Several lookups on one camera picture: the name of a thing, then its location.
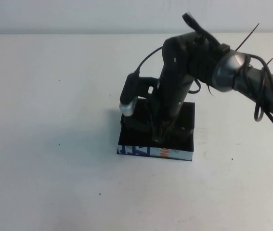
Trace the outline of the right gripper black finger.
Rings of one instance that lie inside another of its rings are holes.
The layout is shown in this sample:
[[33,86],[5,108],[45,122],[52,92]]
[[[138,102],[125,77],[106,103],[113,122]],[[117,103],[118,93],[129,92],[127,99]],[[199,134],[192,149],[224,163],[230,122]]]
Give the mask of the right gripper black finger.
[[152,142],[161,143],[160,128],[157,125],[152,125]]
[[164,143],[170,132],[173,130],[175,121],[164,121],[162,124],[161,142]]

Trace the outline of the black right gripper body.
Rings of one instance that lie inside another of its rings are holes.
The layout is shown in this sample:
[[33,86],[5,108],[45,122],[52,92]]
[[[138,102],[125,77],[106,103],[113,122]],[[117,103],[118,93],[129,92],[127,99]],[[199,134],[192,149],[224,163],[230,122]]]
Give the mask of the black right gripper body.
[[172,122],[179,114],[194,77],[163,68],[150,102],[153,126]]

